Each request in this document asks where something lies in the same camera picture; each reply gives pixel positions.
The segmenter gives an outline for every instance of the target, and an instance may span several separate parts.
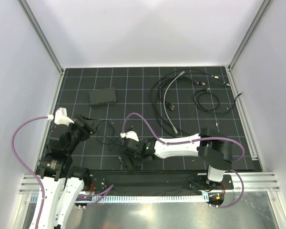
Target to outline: black grid surface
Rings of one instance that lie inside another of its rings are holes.
[[[228,82],[228,77],[224,67],[192,67],[204,71],[211,75],[217,75]],[[67,69],[65,78],[61,85],[60,94],[56,108],[67,108],[68,116],[74,117],[81,114],[85,117],[109,120],[117,130],[116,136],[122,130],[124,118],[131,112],[142,114],[150,123],[156,134],[160,137],[169,137],[161,129],[155,117],[149,99],[150,88],[160,77],[167,73],[182,69],[181,67],[144,67],[144,68],[84,68]],[[220,99],[221,106],[219,112],[225,111],[234,101],[232,90],[223,86],[219,81],[205,75],[193,74],[192,78],[206,83],[210,91],[215,93]],[[102,106],[90,106],[89,91],[114,87],[116,89],[117,103],[105,104]],[[247,140],[240,121],[237,107],[228,114],[211,114],[197,110],[193,103],[193,94],[201,87],[188,80],[178,79],[167,93],[167,101],[175,105],[173,111],[168,110],[169,116],[176,127],[189,133],[199,133],[203,127],[212,128],[220,133],[239,141],[246,149],[244,159],[233,164],[234,169],[250,170],[254,165],[249,153]],[[214,100],[211,96],[204,97],[201,102],[204,106],[213,108]],[[137,117],[131,118],[126,130],[133,126],[139,139],[152,137],[152,134]],[[66,126],[53,125],[49,135],[57,136],[62,128]],[[112,130],[107,125],[102,125],[100,135],[106,136],[105,141],[112,137]],[[240,149],[234,146],[234,157],[240,155]],[[108,147],[96,141],[96,136],[91,137],[86,142],[80,143],[74,151],[73,166],[82,166],[97,170],[121,170],[119,162],[119,148],[117,146]],[[171,157],[146,161],[138,170],[202,170],[207,169],[207,164],[198,157]]]

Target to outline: white wall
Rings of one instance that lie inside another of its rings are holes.
[[[229,64],[262,0],[28,0],[63,67]]]
[[[12,154],[13,131],[30,118],[47,115],[59,78],[16,0],[0,1],[0,229],[9,229],[26,170]],[[45,131],[37,121],[19,132],[16,148],[32,168]]]
[[[286,199],[286,0],[272,2],[233,72],[264,166]]]

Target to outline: reflective metal surface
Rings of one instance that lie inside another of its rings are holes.
[[[226,193],[224,204],[239,193]],[[31,204],[24,229],[31,223]],[[206,203],[103,204],[72,210],[67,229],[277,229],[267,192],[245,192],[234,207],[215,209]]]

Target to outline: white cable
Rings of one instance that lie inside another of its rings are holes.
[[[178,131],[177,131],[176,127],[173,125],[173,123],[172,123],[170,117],[169,117],[168,114],[167,114],[166,106],[165,106],[165,96],[166,96],[167,90],[168,90],[169,87],[172,85],[172,83],[175,82],[175,80],[178,79],[180,76],[182,76],[184,73],[185,73],[185,71],[181,72],[177,77],[175,77],[175,78],[171,81],[171,83],[167,86],[167,88],[166,88],[166,90],[165,90],[165,93],[164,93],[164,97],[163,97],[164,112],[165,112],[165,114],[166,114],[166,117],[167,117],[168,121],[169,121],[170,124],[172,125],[172,128],[173,128],[173,130],[175,131],[175,134],[177,134]]]

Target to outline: purple cable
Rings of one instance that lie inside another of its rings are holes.
[[[111,185],[109,188],[107,188],[107,190],[105,190],[105,193],[104,193],[104,195],[103,195],[101,198],[99,198],[97,201],[95,201],[95,202],[93,202],[93,203],[91,203],[91,204],[86,205],[85,208],[90,208],[90,207],[96,205],[96,204],[97,204],[98,202],[100,202],[102,199],[104,199],[104,197],[105,197],[106,195],[108,195],[108,193],[110,192],[110,190],[112,189],[112,187],[113,187],[113,185]]]
[[[218,208],[230,208],[230,207],[233,207],[235,204],[237,204],[242,199],[242,197],[244,195],[245,186],[244,186],[244,182],[243,182],[242,178],[240,177],[240,175],[235,170],[231,169],[229,171],[234,172],[238,176],[238,178],[240,180],[240,183],[242,184],[242,192],[241,192],[239,198],[237,199],[237,201],[235,201],[233,204],[229,204],[229,205],[226,205],[226,206],[218,206]]]
[[[191,140],[191,141],[183,141],[183,142],[165,142],[163,140],[161,140],[156,134],[155,132],[153,131],[152,127],[149,125],[149,123],[147,122],[147,120],[140,114],[138,113],[130,113],[124,120],[124,123],[123,123],[123,127],[122,127],[122,133],[124,133],[124,130],[125,130],[125,125],[126,125],[126,122],[127,120],[131,117],[131,116],[138,116],[140,117],[144,122],[145,124],[147,125],[147,127],[149,128],[149,130],[151,131],[151,133],[153,134],[153,136],[157,139],[157,141],[161,142],[162,144],[165,144],[165,145],[181,145],[181,144],[187,144],[187,143],[193,143],[193,142],[200,142],[200,141],[211,141],[211,140],[220,140],[220,141],[228,141],[228,142],[232,142],[234,143],[235,145],[238,145],[241,150],[242,150],[242,154],[240,155],[239,158],[236,158],[236,159],[233,159],[233,161],[239,161],[240,159],[242,159],[245,155],[245,148],[242,146],[242,144],[240,144],[239,142],[231,139],[231,138],[227,138],[227,137],[204,137],[204,138],[199,138],[199,139],[195,139],[195,140]]]
[[[19,155],[17,154],[16,152],[16,149],[15,149],[15,137],[16,137],[16,134],[18,133],[18,131],[20,131],[21,128],[23,128],[26,124],[30,123],[30,122],[33,122],[33,121],[36,121],[36,120],[39,120],[39,119],[47,119],[48,117],[47,116],[42,116],[42,117],[37,117],[37,118],[33,118],[33,119],[30,119],[29,121],[26,121],[25,123],[21,124],[16,130],[15,132],[13,133],[13,136],[11,137],[11,149],[16,157],[16,159],[19,161],[20,164],[22,164],[22,166],[28,170],[29,173],[32,174],[33,177],[35,177],[35,179],[38,181],[40,187],[41,187],[41,192],[42,192],[42,195],[41,195],[41,205],[40,205],[40,209],[39,209],[39,213],[38,213],[38,216],[37,216],[37,219],[36,219],[36,224],[35,224],[35,229],[38,228],[38,224],[39,224],[39,220],[40,220],[40,217],[41,217],[41,213],[42,213],[42,209],[43,209],[43,204],[44,204],[44,199],[45,199],[45,191],[44,191],[44,186],[41,182],[41,180],[39,179],[39,177],[22,161],[22,159],[19,157]]]
[[[101,196],[107,192],[109,192],[111,189],[113,188],[113,184],[110,185],[105,191],[101,192],[101,193],[98,193],[98,194],[93,194],[93,195],[85,195],[85,194],[82,194],[82,195],[79,195],[77,197],[77,199],[85,199],[85,197],[97,197],[97,196]]]

